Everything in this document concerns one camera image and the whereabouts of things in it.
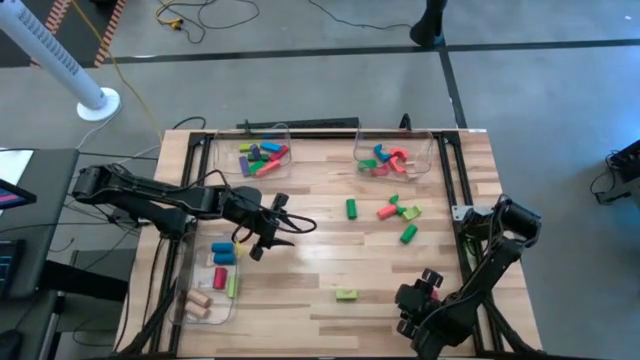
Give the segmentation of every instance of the blue block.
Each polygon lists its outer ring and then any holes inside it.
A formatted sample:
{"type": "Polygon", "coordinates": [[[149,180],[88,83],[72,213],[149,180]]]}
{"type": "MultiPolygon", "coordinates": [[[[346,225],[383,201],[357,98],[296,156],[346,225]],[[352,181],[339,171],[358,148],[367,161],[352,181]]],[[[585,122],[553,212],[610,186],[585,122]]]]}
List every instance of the blue block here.
{"type": "Polygon", "coordinates": [[[247,160],[246,156],[240,156],[240,169],[242,170],[242,175],[244,177],[249,177],[251,174],[249,173],[249,160],[247,160]]]}
{"type": "Polygon", "coordinates": [[[213,243],[211,251],[221,254],[233,254],[233,243],[213,243]]]}
{"type": "Polygon", "coordinates": [[[262,143],[260,144],[260,147],[262,150],[269,152],[280,152],[280,150],[282,150],[282,146],[274,143],[262,143]]]}
{"type": "Polygon", "coordinates": [[[217,265],[235,265],[236,256],[234,254],[220,254],[213,255],[213,262],[217,265]]]}
{"type": "Polygon", "coordinates": [[[378,159],[380,159],[380,161],[382,161],[382,162],[387,162],[387,161],[389,161],[389,159],[391,159],[391,155],[390,154],[384,154],[382,152],[382,144],[376,145],[373,148],[373,153],[376,154],[378,159]]]}
{"type": "Polygon", "coordinates": [[[260,159],[262,157],[260,154],[260,148],[256,144],[251,145],[251,153],[255,159],[260,159]]]}

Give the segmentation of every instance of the clear plastic bin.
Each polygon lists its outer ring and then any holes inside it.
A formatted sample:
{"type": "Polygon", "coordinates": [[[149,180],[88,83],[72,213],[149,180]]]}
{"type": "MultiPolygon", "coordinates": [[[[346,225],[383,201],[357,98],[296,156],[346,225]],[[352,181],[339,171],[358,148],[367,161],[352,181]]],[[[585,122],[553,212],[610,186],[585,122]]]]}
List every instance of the clear plastic bin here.
{"type": "MultiPolygon", "coordinates": [[[[289,132],[289,127],[285,124],[277,124],[270,129],[251,130],[250,134],[238,130],[220,131],[214,138],[213,149],[214,168],[221,170],[227,177],[227,180],[233,184],[282,179],[291,174],[291,154],[293,149],[291,147],[291,133],[289,132]],[[267,173],[263,177],[257,177],[255,175],[245,177],[240,168],[239,159],[241,156],[248,156],[250,152],[240,152],[240,145],[256,144],[260,146],[262,142],[269,142],[280,146],[286,145],[288,151],[279,159],[280,167],[278,169],[267,173]]],[[[260,152],[267,155],[272,154],[263,149],[260,149],[260,152]]]]}
{"type": "Polygon", "coordinates": [[[211,244],[215,242],[231,242],[231,234],[203,235],[189,233],[181,241],[180,270],[176,279],[176,293],[167,317],[176,325],[222,325],[233,318],[238,302],[240,285],[239,258],[236,254],[236,265],[224,266],[227,271],[227,286],[224,290],[213,288],[213,276],[218,265],[207,266],[207,257],[212,255],[211,244]],[[227,296],[227,288],[231,278],[235,277],[236,293],[233,298],[227,296]],[[199,319],[186,311],[186,295],[196,289],[213,300],[209,307],[210,315],[199,319]]]}
{"type": "Polygon", "coordinates": [[[435,141],[433,134],[426,130],[398,131],[392,135],[380,136],[379,132],[368,132],[358,129],[353,158],[355,171],[359,176],[380,181],[417,181],[422,175],[431,170],[433,147],[435,141]],[[398,161],[397,164],[404,168],[404,172],[397,172],[390,162],[383,162],[375,152],[377,146],[382,146],[382,154],[391,155],[392,149],[404,149],[408,153],[407,161],[398,161]]]}

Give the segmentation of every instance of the wooden table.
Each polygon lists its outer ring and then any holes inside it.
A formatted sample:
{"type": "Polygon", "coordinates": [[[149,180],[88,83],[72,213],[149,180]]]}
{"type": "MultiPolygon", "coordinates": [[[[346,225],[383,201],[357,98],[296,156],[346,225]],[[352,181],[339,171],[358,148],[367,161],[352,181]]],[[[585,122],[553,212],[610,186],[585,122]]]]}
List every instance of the wooden table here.
{"type": "MultiPolygon", "coordinates": [[[[188,137],[188,130],[167,131],[155,179],[180,184],[188,137]]],[[[473,200],[476,205],[491,206],[502,189],[489,137],[483,131],[460,131],[460,137],[473,200]]],[[[260,262],[242,258],[236,316],[220,326],[183,327],[179,356],[414,356],[410,341],[395,331],[399,310],[393,299],[399,285],[412,284],[425,267],[444,275],[442,296],[462,285],[437,146],[433,168],[413,184],[357,177],[353,140],[292,140],[292,146],[290,177],[252,186],[263,192],[263,205],[270,204],[277,192],[291,195],[287,210],[315,219],[318,229],[306,235],[282,234],[296,246],[268,250],[260,262]],[[396,192],[403,206],[424,208],[413,222],[420,230],[409,245],[399,242],[407,226],[400,217],[382,222],[375,215],[396,192]],[[345,200],[349,198],[357,201],[356,221],[346,218],[345,200]],[[337,288],[358,289],[360,297],[355,303],[338,303],[337,288]]],[[[453,152],[448,155],[462,204],[453,152]]],[[[212,176],[207,184],[217,181],[212,176]]],[[[204,233],[232,229],[225,221],[198,226],[204,233]]],[[[131,308],[120,348],[142,326],[157,245],[158,232],[144,229],[133,265],[131,308]]],[[[166,249],[165,244],[154,272],[151,309],[157,301],[166,249]]],[[[519,263],[509,268],[493,294],[514,329],[531,346],[540,348],[519,263]]],[[[485,347],[490,349],[482,312],[480,318],[485,347]]],[[[167,347],[170,325],[165,321],[161,350],[167,347]]],[[[473,354],[471,338],[443,352],[473,354]]]]}

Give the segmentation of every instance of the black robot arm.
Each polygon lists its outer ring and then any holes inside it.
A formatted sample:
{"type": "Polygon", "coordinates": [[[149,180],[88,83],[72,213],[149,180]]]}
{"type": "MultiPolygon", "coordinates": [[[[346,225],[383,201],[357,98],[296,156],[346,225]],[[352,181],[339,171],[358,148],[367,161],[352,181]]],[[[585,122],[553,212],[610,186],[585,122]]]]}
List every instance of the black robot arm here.
{"type": "Polygon", "coordinates": [[[509,266],[520,259],[522,251],[537,241],[540,217],[508,197],[501,197],[492,213],[481,215],[469,209],[459,225],[461,235],[480,239],[484,234],[485,256],[462,288],[442,301],[432,297],[442,276],[430,269],[413,286],[401,285],[395,299],[402,310],[398,332],[412,339],[411,347],[421,359],[437,359],[445,346],[457,346],[471,335],[477,326],[478,307],[484,304],[514,351],[538,353],[513,331],[488,296],[509,266]],[[505,230],[516,237],[507,238],[505,230]]]}
{"type": "Polygon", "coordinates": [[[193,230],[190,219],[228,220],[259,235],[250,253],[254,260],[260,260],[263,248],[293,246],[275,237],[276,231],[281,229],[280,222],[300,230],[284,210],[289,199],[286,194],[278,193],[267,209],[260,205],[262,194],[255,188],[231,188],[227,184],[178,187],[135,176],[118,164],[90,166],[80,170],[72,195],[85,204],[114,205],[128,212],[135,221],[147,219],[163,237],[172,240],[179,240],[193,230]],[[163,208],[155,203],[174,207],[163,208]]]}

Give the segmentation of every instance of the gray floor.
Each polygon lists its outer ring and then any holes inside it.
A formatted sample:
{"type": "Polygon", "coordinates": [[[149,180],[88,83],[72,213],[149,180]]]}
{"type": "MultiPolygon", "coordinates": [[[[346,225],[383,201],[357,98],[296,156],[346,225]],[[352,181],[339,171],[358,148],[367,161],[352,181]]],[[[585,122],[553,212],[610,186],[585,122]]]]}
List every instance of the gray floor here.
{"type": "MultiPolygon", "coordinates": [[[[354,22],[412,23],[420,0],[317,0],[354,22]]],[[[201,45],[159,28],[152,1],[129,1],[112,50],[120,56],[410,45],[406,29],[380,32],[334,23],[306,1],[257,0],[261,16],[209,31],[201,45]]],[[[251,8],[222,1],[211,23],[251,8]]],[[[450,44],[640,38],[635,0],[450,1],[450,44]]],[[[589,183],[612,149],[640,138],[640,48],[592,48],[451,54],[469,127],[487,128],[505,191],[544,217],[542,239],[524,257],[536,320],[547,351],[635,358],[640,331],[640,212],[629,201],[598,206],[589,183]]],[[[360,116],[366,126],[395,127],[404,112],[416,126],[455,127],[435,54],[229,60],[122,66],[163,128],[191,115],[209,128],[244,119],[360,116]],[[174,84],[180,83],[176,90],[174,84]]],[[[157,136],[111,66],[89,73],[118,89],[122,113],[83,148],[133,154],[157,136]]],[[[93,127],[79,121],[73,98],[43,71],[0,69],[0,145],[71,147],[93,127]]],[[[82,158],[79,166],[104,159],[82,158]]],[[[153,165],[130,162],[141,175],[153,165]]],[[[64,214],[64,219],[81,215],[64,214]]],[[[59,230],[55,248],[107,249],[122,232],[59,230]]],[[[125,248],[135,247],[128,239],[125,248]]],[[[68,258],[69,252],[55,254],[68,258]]],[[[95,340],[112,341],[113,336],[95,340]]],[[[60,359],[99,349],[63,341],[60,359]]]]}

